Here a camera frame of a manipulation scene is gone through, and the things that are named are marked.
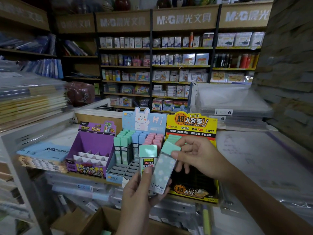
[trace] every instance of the orange circle logo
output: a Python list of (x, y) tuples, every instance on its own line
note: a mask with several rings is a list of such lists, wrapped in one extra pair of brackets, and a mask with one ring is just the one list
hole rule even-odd
[(175, 115), (175, 122), (178, 125), (183, 125), (185, 123), (186, 118), (187, 115), (185, 113), (179, 112), (178, 114)]
[(174, 191), (178, 194), (183, 194), (185, 191), (186, 191), (186, 187), (185, 186), (182, 186), (180, 184), (177, 184), (175, 187), (174, 187)]

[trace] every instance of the empty purple box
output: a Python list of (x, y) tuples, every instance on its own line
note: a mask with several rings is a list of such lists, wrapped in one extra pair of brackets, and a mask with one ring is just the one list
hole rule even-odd
[[(109, 166), (114, 153), (113, 138), (116, 133), (116, 126), (113, 121), (107, 121), (103, 124), (81, 122), (79, 132), (66, 157), (67, 170), (105, 178), (105, 171)], [(75, 162), (73, 156), (78, 152), (87, 153), (91, 150), (92, 154), (100, 153), (101, 156), (108, 156), (106, 166), (96, 166), (93, 163)]]

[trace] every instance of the plastic bag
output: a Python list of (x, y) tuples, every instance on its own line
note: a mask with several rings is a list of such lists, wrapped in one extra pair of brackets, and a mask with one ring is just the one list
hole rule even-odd
[(95, 100), (95, 88), (92, 84), (72, 81), (68, 82), (65, 87), (69, 104), (75, 107), (91, 104)]

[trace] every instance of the fingernail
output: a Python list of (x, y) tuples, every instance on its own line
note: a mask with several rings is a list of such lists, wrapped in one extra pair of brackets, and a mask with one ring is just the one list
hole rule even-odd
[(144, 169), (144, 172), (150, 174), (152, 172), (152, 168), (151, 167), (146, 167)]
[(171, 156), (172, 156), (172, 158), (177, 159), (177, 158), (178, 158), (178, 152), (173, 151), (173, 152), (171, 153)]

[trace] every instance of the finger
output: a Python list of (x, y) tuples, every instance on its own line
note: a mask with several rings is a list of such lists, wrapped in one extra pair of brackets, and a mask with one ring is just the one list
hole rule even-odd
[(183, 152), (189, 153), (193, 151), (194, 147), (193, 147), (193, 144), (185, 144), (181, 148)]
[(182, 138), (180, 138), (175, 145), (182, 147), (183, 145), (185, 145), (185, 143), (187, 144), (193, 144), (195, 141), (197, 141), (199, 139), (199, 137), (197, 136), (184, 136)]
[(131, 178), (129, 182), (127, 182), (126, 186), (123, 189), (123, 194), (126, 193), (127, 195), (133, 195), (139, 184), (139, 172), (136, 172), (135, 175)]
[(150, 203), (150, 206), (153, 207), (155, 205), (157, 205), (161, 200), (164, 199), (164, 197), (170, 192), (170, 187), (169, 185), (172, 183), (172, 179), (170, 179), (170, 181), (168, 182), (167, 184), (167, 187), (164, 191), (164, 193), (162, 195), (157, 195), (157, 196), (154, 196), (154, 197), (151, 197), (149, 199), (149, 203)]
[(137, 189), (138, 193), (148, 196), (151, 178), (152, 178), (152, 168), (146, 167), (141, 176), (141, 180)]
[(185, 168), (185, 173), (188, 174), (190, 172), (189, 164), (185, 163), (184, 168)]
[(195, 155), (190, 154), (190, 153), (185, 153), (182, 151), (172, 151), (171, 156), (172, 156), (172, 158), (174, 158), (180, 162), (188, 163), (192, 166), (195, 165), (195, 162), (197, 159), (197, 157)]
[(180, 172), (182, 170), (182, 165), (183, 165), (183, 162), (178, 162), (175, 168), (175, 171)]

